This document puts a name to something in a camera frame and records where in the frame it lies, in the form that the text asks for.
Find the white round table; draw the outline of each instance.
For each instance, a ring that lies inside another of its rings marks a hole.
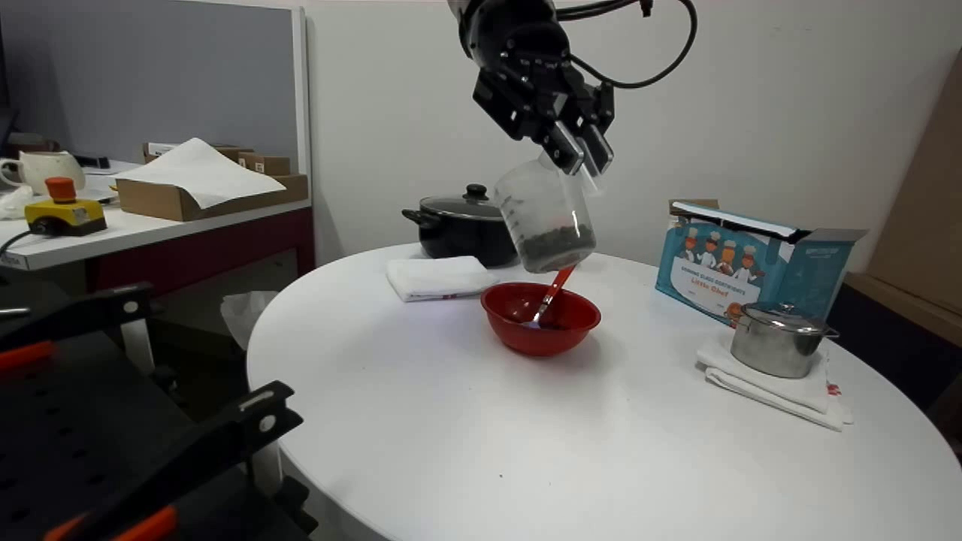
[[[593,256],[570,289],[600,328],[556,359],[506,352],[477,301],[403,305],[376,249],[289,287],[248,343],[248,383],[308,419],[284,454],[317,490],[401,541],[960,541],[962,474],[942,433],[838,346],[833,433],[702,383],[731,334]]]

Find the paper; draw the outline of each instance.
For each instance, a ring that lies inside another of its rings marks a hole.
[[[245,195],[263,195],[263,192],[284,192],[287,188],[276,183],[268,174],[240,169],[234,161],[215,153],[200,139],[188,139],[168,153],[157,156],[154,163],[140,169],[128,169],[117,174],[120,182],[138,182],[138,183],[168,183],[188,192],[200,210],[245,200]]]
[[[493,277],[476,256],[459,259],[395,259],[385,265],[398,297],[411,301],[455,301],[477,297]]]
[[[738,363],[726,348],[731,341],[711,341],[698,352],[698,371],[710,385],[827,429],[846,429],[853,422],[842,403],[842,387],[830,385],[822,371],[808,378],[775,378]]]

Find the floor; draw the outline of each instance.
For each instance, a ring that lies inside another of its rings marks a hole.
[[[245,395],[242,348],[226,334],[170,321],[150,324],[158,378],[174,378],[180,410],[200,422]]]

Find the white wall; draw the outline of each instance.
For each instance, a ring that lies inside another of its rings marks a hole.
[[[322,248],[411,240],[398,218],[422,192],[493,182],[530,156],[482,119],[445,0],[305,4],[312,23],[312,135]],[[931,101],[962,49],[960,0],[701,0],[702,34],[665,84],[626,93],[620,166],[595,202],[600,248],[656,263],[665,206],[679,192],[720,209],[822,226],[878,230]],[[684,20],[658,0],[574,34],[611,74],[671,60]]]

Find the desk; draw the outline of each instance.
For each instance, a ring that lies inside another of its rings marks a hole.
[[[183,289],[284,249],[297,256],[297,268],[312,268],[310,202],[193,223],[109,209],[104,221],[109,230],[86,237],[23,237],[0,259],[0,268],[46,272],[85,263],[91,289],[147,279],[158,292]],[[0,240],[23,230],[23,223],[0,223]]]
[[[846,348],[824,346],[824,373],[857,422],[830,433],[705,385],[694,352],[731,331],[661,297],[645,265],[593,256],[570,289],[604,321],[580,348],[538,363],[496,343],[477,301],[401,305],[383,268],[408,253],[365,253],[300,277],[248,343],[248,383],[289,383],[308,419],[284,454],[374,532],[960,538],[952,450]]]

